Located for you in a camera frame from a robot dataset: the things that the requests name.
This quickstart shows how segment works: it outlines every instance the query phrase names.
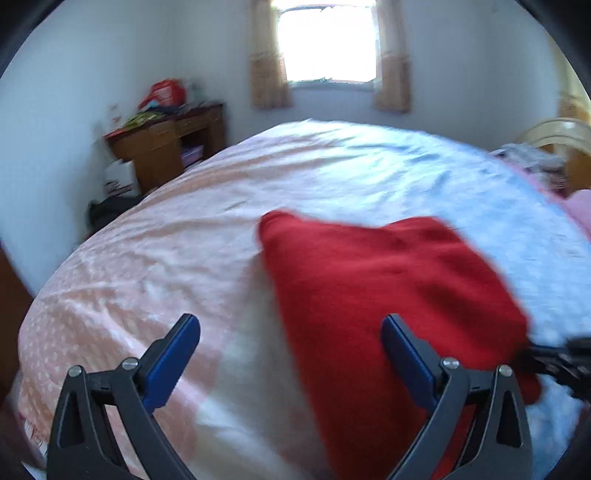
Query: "window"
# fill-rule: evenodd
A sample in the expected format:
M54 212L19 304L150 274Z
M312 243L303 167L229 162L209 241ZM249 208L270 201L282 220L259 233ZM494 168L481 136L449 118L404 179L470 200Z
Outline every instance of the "window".
M376 77L375 0L275 0L290 82L366 83Z

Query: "red cloth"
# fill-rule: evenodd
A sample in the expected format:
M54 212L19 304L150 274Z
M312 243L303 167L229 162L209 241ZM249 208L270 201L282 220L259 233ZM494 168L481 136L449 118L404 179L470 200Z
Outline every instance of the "red cloth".
M370 229L270 212L259 235L340 480L384 480L425 420L382 350L386 315L400 314L440 356L468 368L492 370L527 343L526 319L495 272L435 219ZM535 400L539 385L526 380L524 397ZM439 475L453 467L464 435L456 437Z

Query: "curtain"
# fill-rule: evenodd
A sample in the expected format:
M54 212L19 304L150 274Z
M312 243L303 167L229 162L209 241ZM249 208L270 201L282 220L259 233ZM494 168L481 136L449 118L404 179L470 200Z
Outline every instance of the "curtain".
M291 106L285 61L279 51L279 10L271 0L251 0L251 95L255 108Z
M390 112L411 110L411 63L401 0L376 0L379 30L374 105Z
M552 39L550 39L550 43L554 52L560 82L558 115L591 123L591 100L589 95L560 47Z

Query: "bed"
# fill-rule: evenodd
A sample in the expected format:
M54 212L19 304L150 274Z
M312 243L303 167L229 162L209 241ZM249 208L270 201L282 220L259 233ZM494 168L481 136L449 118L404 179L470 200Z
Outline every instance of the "bed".
M112 369L190 312L202 342L156 416L196 478L331 478L256 240L258 219L278 208L367 226L436 216L496 269L534 342L559 345L591 331L585 232L503 162L422 132L280 125L151 194L43 287L19 337L18 409L38 445L69 366ZM528 408L536 478L566 448L581 409L541 381L543 395ZM141 471L112 421L130 467Z
M532 145L566 160L571 191L591 188L591 128L574 118L553 118L524 132L518 143Z

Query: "pink bedsheet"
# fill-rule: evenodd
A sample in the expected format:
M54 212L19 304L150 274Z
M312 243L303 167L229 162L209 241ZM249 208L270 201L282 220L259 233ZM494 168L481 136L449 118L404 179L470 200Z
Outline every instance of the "pink bedsheet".
M577 262L591 271L576 227L547 204L527 203L511 172L496 166L483 152L445 139L340 122L280 125L228 148L90 238L50 278L20 332L20 411L47 440L70 366L115 368L193 313L201 344L155 416L196 478L331 478L259 258L258 219L287 208L379 226L445 207L462 234L482 238L486 249L486 240L498 243L500 234L485 223L478 232L462 223L466 211L456 202L486 210L503 192L508 211L522 212L540 232L560 227L561 241L573 244L560 253L564 269ZM500 231L503 245L527 240L515 229ZM496 260L518 292L525 284L517 275L527 269ZM546 260L528 261L544 271ZM560 301L558 293L543 292L516 293L532 318L540 303ZM124 442L120 421L114 431ZM123 451L140 471L131 448Z
M546 188L533 175L528 175L515 165L505 163L517 175L522 177L533 188L542 193L550 203L560 205L562 209L577 223L591 240L591 190L579 190L570 197L564 199Z

